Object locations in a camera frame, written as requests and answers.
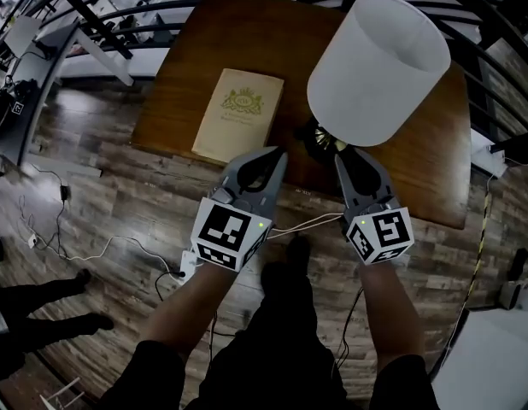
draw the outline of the book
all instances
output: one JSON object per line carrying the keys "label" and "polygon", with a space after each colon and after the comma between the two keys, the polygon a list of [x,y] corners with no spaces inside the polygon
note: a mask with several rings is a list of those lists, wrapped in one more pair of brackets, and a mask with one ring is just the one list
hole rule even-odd
{"label": "book", "polygon": [[282,79],[225,68],[192,152],[217,161],[264,147],[283,92]]}

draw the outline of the table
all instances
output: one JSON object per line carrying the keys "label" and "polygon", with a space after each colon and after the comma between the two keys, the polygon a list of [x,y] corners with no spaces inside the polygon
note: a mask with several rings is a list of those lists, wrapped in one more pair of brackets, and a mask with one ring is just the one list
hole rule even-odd
{"label": "table", "polygon": [[[132,144],[216,163],[191,148],[222,69],[268,74],[285,80],[268,139],[268,145],[288,150],[285,182],[339,196],[334,167],[309,157],[294,134],[311,116],[309,75],[343,17],[335,9],[288,0],[202,0],[161,65]],[[365,150],[388,169],[413,217],[463,228],[471,137],[461,68],[452,65],[393,138]]]}
{"label": "table", "polygon": [[105,67],[110,69],[126,85],[132,85],[133,79],[124,68],[119,67],[112,59],[108,58],[97,44],[79,30],[78,23],[57,29],[39,40],[43,44],[56,47],[57,51],[51,59],[46,61],[38,57],[43,55],[42,51],[36,45],[31,44],[26,51],[37,54],[38,56],[32,53],[25,54],[15,64],[13,72],[11,73],[12,80],[18,82],[34,79],[38,88],[27,96],[24,101],[24,107],[19,115],[10,113],[10,119],[12,120],[11,126],[6,127],[0,132],[0,155],[13,162],[16,166],[20,166],[22,162],[26,161],[36,164],[44,170],[101,176],[101,170],[93,167],[53,160],[29,153],[32,137],[37,128],[38,118],[44,107],[45,99],[50,93],[51,86],[56,80],[56,75],[62,62],[76,42],[82,45]]}

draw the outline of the black pants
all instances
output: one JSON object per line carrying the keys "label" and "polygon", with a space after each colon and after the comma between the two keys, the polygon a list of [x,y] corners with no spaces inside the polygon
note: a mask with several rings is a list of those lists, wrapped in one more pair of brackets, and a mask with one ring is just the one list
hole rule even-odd
{"label": "black pants", "polygon": [[346,392],[332,352],[317,338],[308,278],[283,263],[268,264],[261,278],[265,296],[259,309],[247,330],[214,357],[200,398],[189,408],[221,399],[232,404],[232,396],[254,408],[273,407],[267,400],[280,396],[283,404],[296,399],[293,406],[343,408]]}
{"label": "black pants", "polygon": [[55,321],[27,318],[46,303],[78,295],[83,290],[84,285],[76,279],[0,288],[0,313],[9,328],[9,332],[0,334],[0,379],[23,366],[24,353],[63,339],[97,332],[98,324],[91,314]]}

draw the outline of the sleeve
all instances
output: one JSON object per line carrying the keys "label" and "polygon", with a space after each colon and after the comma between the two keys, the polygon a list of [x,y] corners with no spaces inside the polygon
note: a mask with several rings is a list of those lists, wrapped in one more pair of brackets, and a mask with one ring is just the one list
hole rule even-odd
{"label": "sleeve", "polygon": [[424,359],[419,355],[404,355],[387,365],[376,378],[369,408],[439,410]]}
{"label": "sleeve", "polygon": [[141,342],[97,409],[179,408],[184,385],[185,364],[179,355],[163,343]]}

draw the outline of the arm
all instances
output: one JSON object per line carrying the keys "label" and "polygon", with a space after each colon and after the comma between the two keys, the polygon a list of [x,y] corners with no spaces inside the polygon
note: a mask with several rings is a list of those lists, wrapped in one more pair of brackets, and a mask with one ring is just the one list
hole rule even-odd
{"label": "arm", "polygon": [[403,355],[424,355],[419,316],[389,262],[359,268],[378,372]]}
{"label": "arm", "polygon": [[237,275],[215,264],[203,264],[152,313],[143,340],[165,343],[186,362]]}

